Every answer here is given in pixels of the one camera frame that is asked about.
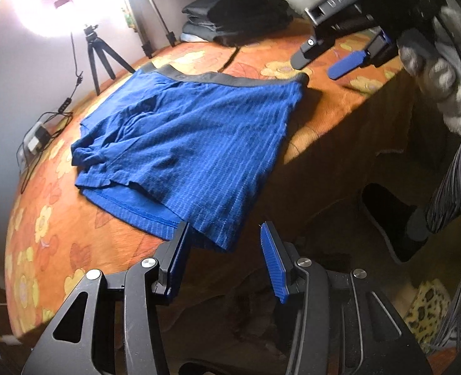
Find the black folded clothing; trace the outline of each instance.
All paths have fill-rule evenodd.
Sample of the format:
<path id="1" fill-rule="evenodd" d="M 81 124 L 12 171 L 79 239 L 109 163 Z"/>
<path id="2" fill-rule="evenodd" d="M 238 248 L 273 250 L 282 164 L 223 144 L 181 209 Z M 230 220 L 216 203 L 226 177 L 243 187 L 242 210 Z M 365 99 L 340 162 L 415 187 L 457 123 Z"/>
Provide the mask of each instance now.
<path id="1" fill-rule="evenodd" d="M 286 15 L 289 5 L 285 0 L 268 0 L 267 4 L 250 10 L 245 15 L 238 18 L 220 18 L 218 21 L 208 21 L 207 19 L 189 16 L 189 24 L 202 26 L 211 31 L 241 31 L 248 28 L 254 28 L 256 25 L 281 21 Z"/>
<path id="2" fill-rule="evenodd" d="M 182 12 L 209 21 L 219 21 L 221 18 L 235 18 L 265 5 L 267 0 L 196 0 L 186 5 Z"/>
<path id="3" fill-rule="evenodd" d="M 285 29 L 293 17 L 288 14 L 276 17 L 275 21 L 262 22 L 254 27 L 247 27 L 239 31 L 213 31 L 201 25 L 193 25 L 187 22 L 182 32 L 188 35 L 196 35 L 205 41 L 216 42 L 223 46 L 242 46 L 254 42 L 270 32 Z"/>
<path id="4" fill-rule="evenodd" d="M 189 15 L 184 34 L 224 46 L 241 46 L 284 29 L 291 22 L 284 0 L 197 0 L 182 12 Z"/>

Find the folded clothes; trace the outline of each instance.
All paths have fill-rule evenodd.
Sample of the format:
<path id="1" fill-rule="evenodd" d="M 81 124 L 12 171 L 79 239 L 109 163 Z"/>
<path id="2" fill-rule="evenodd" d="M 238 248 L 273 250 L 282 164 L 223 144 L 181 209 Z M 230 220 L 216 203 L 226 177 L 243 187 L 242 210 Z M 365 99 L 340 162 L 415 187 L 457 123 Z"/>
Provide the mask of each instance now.
<path id="1" fill-rule="evenodd" d="M 209 21 L 219 21 L 225 17 L 239 17 L 248 10 L 266 3 L 267 0 L 196 0 L 186 5 L 182 12 Z"/>
<path id="2" fill-rule="evenodd" d="M 188 21 L 181 40 L 199 37 L 224 46 L 245 45 L 286 28 L 292 20 L 288 9 L 285 0 L 197 0 L 182 10 Z"/>
<path id="3" fill-rule="evenodd" d="M 202 39 L 200 36 L 192 35 L 192 34 L 180 34 L 180 41 L 181 42 L 208 42 L 205 39 Z"/>
<path id="4" fill-rule="evenodd" d="M 223 46 L 242 46 L 250 42 L 254 42 L 260 37 L 269 34 L 270 32 L 280 31 L 285 29 L 293 17 L 284 15 L 281 19 L 257 25 L 253 28 L 242 29 L 241 31 L 212 31 L 206 27 L 184 24 L 182 32 L 186 35 L 195 35 L 208 42 L 217 42 Z"/>
<path id="5" fill-rule="evenodd" d="M 76 186 L 92 203 L 163 239 L 188 221 L 228 250 L 269 175 L 308 77 L 191 76 L 137 70 L 81 121 Z"/>
<path id="6" fill-rule="evenodd" d="M 268 0 L 266 5 L 250 10 L 239 18 L 221 18 L 212 22 L 204 18 L 190 15 L 189 24 L 206 27 L 211 31 L 239 32 L 244 29 L 260 27 L 264 24 L 273 24 L 283 20 L 289 5 L 285 0 Z"/>

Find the leopard print fabric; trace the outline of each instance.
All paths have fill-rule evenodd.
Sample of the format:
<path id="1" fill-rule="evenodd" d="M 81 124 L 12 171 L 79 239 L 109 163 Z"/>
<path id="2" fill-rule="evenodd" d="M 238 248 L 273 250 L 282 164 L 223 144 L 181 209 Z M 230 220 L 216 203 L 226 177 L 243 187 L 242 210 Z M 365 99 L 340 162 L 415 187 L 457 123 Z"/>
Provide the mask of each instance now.
<path id="1" fill-rule="evenodd" d="M 439 279 L 422 282 L 404 321 L 416 337 L 422 351 L 428 353 L 451 299 Z"/>

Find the blue gripper pad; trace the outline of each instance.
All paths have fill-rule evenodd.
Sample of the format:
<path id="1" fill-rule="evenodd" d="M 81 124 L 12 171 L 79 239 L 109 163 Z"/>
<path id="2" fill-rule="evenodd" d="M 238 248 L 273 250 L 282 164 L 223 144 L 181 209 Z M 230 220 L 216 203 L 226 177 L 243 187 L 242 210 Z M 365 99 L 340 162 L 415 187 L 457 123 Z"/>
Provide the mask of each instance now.
<path id="1" fill-rule="evenodd" d="M 191 225 L 188 225 L 186 231 L 182 234 L 180 238 L 180 242 L 178 244 L 178 248 L 176 253 L 173 257 L 173 263 L 170 266 L 169 270 L 169 288 L 168 300 L 173 300 L 178 295 L 178 291 L 180 290 L 180 285 L 182 284 L 183 274 L 185 272 L 185 266 L 187 264 L 187 260 L 189 259 L 189 252 L 190 252 L 190 238 L 192 237 L 193 228 Z"/>
<path id="2" fill-rule="evenodd" d="M 361 66 L 366 59 L 365 51 L 354 51 L 349 56 L 340 59 L 327 70 L 327 75 L 331 80 L 337 80 L 341 76 L 345 76 L 356 67 Z"/>
<path id="3" fill-rule="evenodd" d="M 260 243 L 267 264 L 268 274 L 274 294 L 281 303 L 286 303 L 289 297 L 288 286 L 293 265 L 286 249 L 271 222 L 263 223 L 260 230 Z"/>

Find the power adapter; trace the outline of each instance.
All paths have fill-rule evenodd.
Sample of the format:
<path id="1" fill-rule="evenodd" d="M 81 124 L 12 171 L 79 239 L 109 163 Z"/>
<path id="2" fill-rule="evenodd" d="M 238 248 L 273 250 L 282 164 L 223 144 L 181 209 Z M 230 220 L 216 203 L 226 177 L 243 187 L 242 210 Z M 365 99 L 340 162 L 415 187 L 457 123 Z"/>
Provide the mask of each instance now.
<path id="1" fill-rule="evenodd" d="M 24 139 L 24 145 L 33 155 L 37 155 L 50 142 L 51 135 L 43 124 L 38 121 Z"/>

